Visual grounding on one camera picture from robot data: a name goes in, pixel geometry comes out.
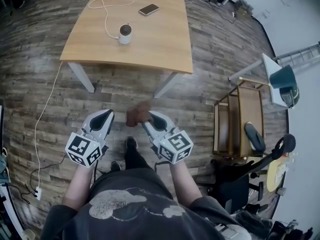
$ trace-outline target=black shoe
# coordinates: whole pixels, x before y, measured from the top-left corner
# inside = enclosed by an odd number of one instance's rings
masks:
[[[125,142],[126,149],[135,149],[138,150],[138,143],[134,137],[128,137]]]
[[[121,166],[117,161],[112,161],[110,165],[110,172],[119,172],[121,171]]]
[[[8,151],[5,147],[2,148],[1,156],[4,156],[5,159],[8,157]]]

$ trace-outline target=wooden shelf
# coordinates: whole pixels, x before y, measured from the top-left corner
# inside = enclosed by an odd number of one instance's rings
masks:
[[[220,103],[214,107],[214,148],[216,152],[228,151],[229,115],[228,104]]]
[[[264,137],[261,92],[238,86],[214,106],[213,151],[230,157],[252,156],[253,150],[245,132],[247,122],[251,122]]]
[[[261,94],[258,89],[239,87],[239,111],[240,111],[240,151],[239,155],[251,156],[253,150],[245,132],[245,124],[251,122],[254,128],[264,137],[264,114]]]

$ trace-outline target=electrical outlet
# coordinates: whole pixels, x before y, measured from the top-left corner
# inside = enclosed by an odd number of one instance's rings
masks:
[[[41,200],[41,195],[42,195],[42,189],[37,186],[35,188],[35,198],[40,201]]]

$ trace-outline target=brown cloth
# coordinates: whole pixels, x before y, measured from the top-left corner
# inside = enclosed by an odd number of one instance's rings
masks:
[[[153,118],[149,113],[151,109],[149,101],[142,101],[136,106],[130,108],[126,112],[126,126],[135,127],[138,123],[150,121],[153,122]]]

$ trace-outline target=smartphone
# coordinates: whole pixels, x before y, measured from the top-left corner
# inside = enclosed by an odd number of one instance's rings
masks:
[[[139,13],[141,13],[144,16],[148,16],[149,14],[152,14],[153,12],[155,12],[157,10],[159,10],[159,7],[152,3],[152,4],[149,4],[148,6],[140,9]]]

